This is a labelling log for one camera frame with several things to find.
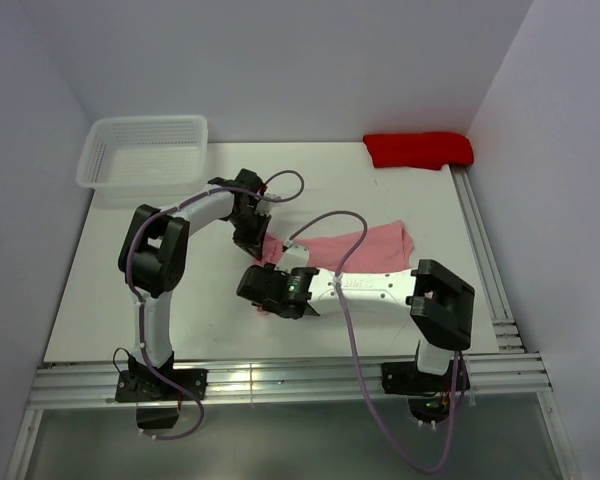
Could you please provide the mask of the pink t shirt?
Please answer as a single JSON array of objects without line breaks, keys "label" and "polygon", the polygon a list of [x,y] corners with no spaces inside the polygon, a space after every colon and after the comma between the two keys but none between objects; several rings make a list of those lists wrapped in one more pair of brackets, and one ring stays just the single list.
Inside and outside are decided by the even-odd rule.
[{"label": "pink t shirt", "polygon": [[[319,270],[311,283],[309,301],[318,316],[340,311],[342,302],[349,310],[364,313],[408,310],[405,298],[413,293],[415,286],[409,264],[414,245],[403,222],[334,237],[299,235],[292,241],[309,248],[307,267]],[[267,234],[262,259],[253,263],[273,264],[276,269],[282,244],[281,239]]]}]

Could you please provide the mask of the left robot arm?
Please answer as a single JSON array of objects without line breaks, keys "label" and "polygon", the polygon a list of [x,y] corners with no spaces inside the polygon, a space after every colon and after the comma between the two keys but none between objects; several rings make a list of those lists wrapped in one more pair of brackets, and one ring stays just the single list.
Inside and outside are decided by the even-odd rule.
[{"label": "left robot arm", "polygon": [[240,170],[233,180],[212,179],[202,191],[163,209],[139,206],[132,217],[118,259],[136,305],[132,358],[145,369],[139,388],[152,399],[163,399],[175,386],[170,340],[172,292],[181,281],[189,238],[215,221],[234,228],[233,242],[261,259],[271,215],[261,204],[266,183],[254,172]]}]

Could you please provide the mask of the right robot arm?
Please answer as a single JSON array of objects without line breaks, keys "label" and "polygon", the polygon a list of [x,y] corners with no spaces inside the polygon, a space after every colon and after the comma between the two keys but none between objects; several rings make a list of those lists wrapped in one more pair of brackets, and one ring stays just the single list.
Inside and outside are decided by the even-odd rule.
[{"label": "right robot arm", "polygon": [[286,319],[327,316],[343,311],[410,318],[421,339],[413,365],[415,383],[432,390],[448,374],[457,352],[470,348],[474,288],[435,260],[392,273],[340,273],[271,264],[249,267],[236,294],[261,310]]}]

